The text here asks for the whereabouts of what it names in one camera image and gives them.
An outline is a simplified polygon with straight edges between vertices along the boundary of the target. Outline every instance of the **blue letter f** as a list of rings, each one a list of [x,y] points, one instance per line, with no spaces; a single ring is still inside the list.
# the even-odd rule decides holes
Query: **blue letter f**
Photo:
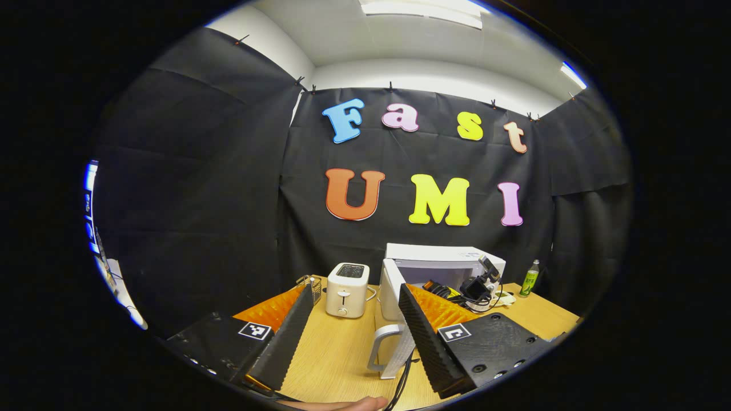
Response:
[[[322,115],[330,119],[330,123],[333,124],[333,128],[335,129],[335,138],[333,138],[335,144],[356,138],[360,135],[360,130],[354,129],[350,125],[350,122],[352,121],[356,125],[363,122],[363,117],[360,116],[360,112],[355,109],[364,108],[365,106],[361,99],[352,99],[322,111]]]

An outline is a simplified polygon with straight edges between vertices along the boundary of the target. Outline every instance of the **black backdrop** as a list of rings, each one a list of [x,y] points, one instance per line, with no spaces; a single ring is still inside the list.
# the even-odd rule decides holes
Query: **black backdrop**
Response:
[[[322,111],[359,98],[361,132],[354,139],[333,143],[334,131]],[[411,105],[418,112],[416,132],[385,126],[381,117],[392,103]],[[476,113],[482,119],[481,140],[465,140],[457,133],[457,115]],[[515,121],[524,131],[528,151],[513,150],[503,125]],[[439,246],[475,246],[507,261],[505,281],[519,281],[535,258],[550,249],[553,226],[548,164],[539,144],[535,123],[525,116],[489,104],[426,91],[382,88],[344,88],[305,94],[289,129],[280,186],[281,266],[308,274],[327,274],[343,261],[368,264],[370,283],[380,278],[386,243]],[[359,206],[365,194],[360,174],[377,170],[381,182],[378,208],[363,221],[335,218],[325,207],[330,168],[355,172],[347,200]],[[467,226],[412,224],[416,187],[414,174],[428,174],[440,190],[451,178],[465,178]],[[520,185],[518,204],[523,224],[505,227],[503,197],[497,185]]]
[[[348,100],[365,103],[358,137],[333,143],[333,127],[322,111]],[[381,116],[392,103],[419,113],[416,132],[386,127]],[[457,133],[457,115],[476,113],[481,140]],[[528,151],[512,149],[503,126],[515,121]],[[330,168],[355,172],[347,200],[359,206],[365,194],[360,174],[377,170],[381,182],[375,214],[363,221],[335,218],[325,207]],[[466,227],[433,220],[411,224],[417,173],[434,177],[441,190],[465,178]],[[497,185],[520,186],[523,224],[505,227]],[[475,246],[507,261],[505,282],[520,283],[534,259],[545,269],[536,292],[582,315],[618,269],[629,226],[629,157],[616,123],[592,88],[540,121],[461,97],[425,91],[343,88],[306,93],[289,129],[280,186],[280,265],[293,273],[326,274],[337,263],[371,267],[379,281],[387,242]]]
[[[169,336],[212,310],[234,314],[337,263],[371,267],[387,242],[475,246],[507,261],[520,282],[538,258],[536,292],[581,315],[611,280],[629,223],[629,171],[616,123],[588,89],[540,122],[470,99],[424,91],[346,88],[303,93],[272,61],[199,29],[129,87],[102,130],[95,222],[107,255],[154,333]],[[360,98],[360,136],[333,143],[325,108]],[[416,108],[419,130],[386,127],[386,107]],[[477,113],[484,137],[465,140],[457,115]],[[503,126],[524,131],[513,150]],[[353,170],[348,202],[363,201],[364,170],[385,173],[370,218],[325,207],[334,168]],[[412,175],[441,190],[465,178],[466,227],[416,225]],[[505,227],[501,182],[520,185],[523,224]]]
[[[302,88],[235,41],[213,29],[183,38],[121,96],[99,138],[94,222],[163,336],[284,287],[272,163]]]

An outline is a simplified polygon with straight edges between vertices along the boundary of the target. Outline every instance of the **microwave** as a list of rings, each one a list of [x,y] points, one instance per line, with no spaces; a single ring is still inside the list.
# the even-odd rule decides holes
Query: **microwave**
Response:
[[[484,272],[479,262],[483,255],[488,257],[502,276],[505,260],[474,247],[388,243],[376,294],[376,332],[368,369],[377,371],[383,380],[395,378],[416,347],[398,308],[403,283],[421,287],[432,280],[459,290],[464,280]]]

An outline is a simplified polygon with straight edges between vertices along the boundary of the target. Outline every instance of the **yellow letter m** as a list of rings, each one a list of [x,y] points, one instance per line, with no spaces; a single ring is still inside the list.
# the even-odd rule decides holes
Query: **yellow letter m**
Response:
[[[434,222],[442,222],[447,208],[449,215],[444,220],[447,225],[468,225],[467,217],[467,187],[469,181],[464,178],[452,178],[447,184],[444,193],[439,191],[434,178],[428,174],[414,174],[412,182],[416,185],[416,204],[414,213],[409,216],[409,221],[414,224],[428,224],[429,215],[426,213],[426,206],[429,206]]]

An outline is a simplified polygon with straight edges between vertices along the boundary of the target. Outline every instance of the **finger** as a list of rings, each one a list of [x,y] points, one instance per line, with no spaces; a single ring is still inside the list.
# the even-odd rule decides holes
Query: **finger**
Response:
[[[377,399],[367,396],[360,401],[354,402],[347,407],[339,408],[337,411],[377,411],[386,406],[386,399],[379,397]]]
[[[386,405],[388,405],[388,400],[382,396],[376,398],[376,402],[378,403],[377,409],[380,410]]]
[[[355,404],[354,402],[297,402],[285,400],[277,402],[304,411],[336,411]]]

